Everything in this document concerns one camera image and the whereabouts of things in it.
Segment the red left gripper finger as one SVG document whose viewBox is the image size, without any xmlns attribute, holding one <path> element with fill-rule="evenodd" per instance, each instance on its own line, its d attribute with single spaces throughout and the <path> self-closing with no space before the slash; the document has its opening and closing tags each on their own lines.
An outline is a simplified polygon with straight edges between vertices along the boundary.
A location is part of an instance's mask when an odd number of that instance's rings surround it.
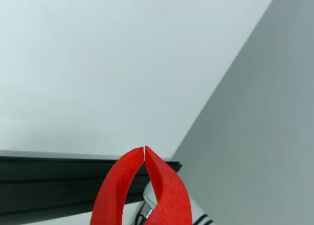
<svg viewBox="0 0 314 225">
<path fill-rule="evenodd" d="M 145 224 L 192 224 L 189 195 L 178 174 L 148 146 L 145 147 L 145 165 L 157 199 Z"/>
<path fill-rule="evenodd" d="M 90 223 L 120 225 L 126 196 L 137 171 L 144 164 L 144 149 L 132 149 L 112 166 L 97 194 Z"/>
</svg>

